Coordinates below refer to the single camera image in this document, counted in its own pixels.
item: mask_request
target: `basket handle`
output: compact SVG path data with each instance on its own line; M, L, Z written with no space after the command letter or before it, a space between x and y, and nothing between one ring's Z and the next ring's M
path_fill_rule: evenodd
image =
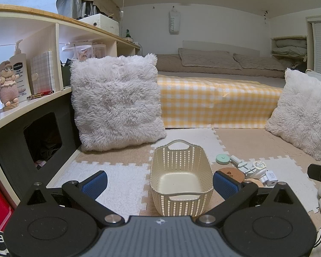
M194 146L195 146L195 145L190 144L189 142L187 142L187 141L185 141L185 140L176 139L176 140L174 140L174 141L171 141L169 144L166 144L166 147L168 148L168 150L170 150L170 151L175 151L175 150L169 149L169 146L171 146L172 144L175 144L175 143L184 143L184 144L188 145L189 147L194 147Z
M170 194L164 194L164 199L173 201L170 199L170 197L173 196L180 196L180 195L204 195L204 192L177 192L177 193L170 193Z

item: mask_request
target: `white faux fur cushion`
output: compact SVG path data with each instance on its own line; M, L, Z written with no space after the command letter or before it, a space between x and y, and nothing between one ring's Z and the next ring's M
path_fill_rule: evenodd
M298 70L285 71L286 84L265 129L321 159L321 81Z
M76 61L71 97L82 150L105 151L166 136L153 54Z

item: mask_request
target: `crocheted doll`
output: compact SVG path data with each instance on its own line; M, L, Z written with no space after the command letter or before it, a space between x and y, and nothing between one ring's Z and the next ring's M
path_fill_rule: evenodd
M0 64L0 100L6 107L12 104L19 105L18 88L15 82L18 78L19 75L14 74L10 61L3 61Z

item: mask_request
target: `plaid notebook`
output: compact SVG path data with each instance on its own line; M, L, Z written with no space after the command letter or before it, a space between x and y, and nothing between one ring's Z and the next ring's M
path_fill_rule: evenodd
M32 58L31 79L33 94L56 91L52 51Z

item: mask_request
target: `white foam tile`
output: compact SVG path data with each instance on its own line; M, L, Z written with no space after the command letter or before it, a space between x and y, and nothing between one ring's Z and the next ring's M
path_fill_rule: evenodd
M167 129L167 136L164 139L158 140L152 147L157 148L169 144L176 139L182 139L191 144L201 146L212 163L215 162L216 155L220 153L228 154L227 151L223 150L225 146L221 145L221 141L218 140L218 136L214 132L214 130L209 128ZM176 143L170 148L185 149L186 147L182 143Z
M297 166L293 159L281 157L260 160L266 163L268 170L275 173L278 181L289 184L307 212L318 212L318 190L314 182L309 180L307 174L302 172L302 168Z
M57 180L53 187L61 187L70 180L82 182L100 170L107 173L108 185L106 190L96 199L97 202L120 214L126 221L130 215L139 215L139 211L146 208L142 197L147 196L144 185L147 184L146 175L150 173L148 164L128 166L116 164L88 164L73 161Z

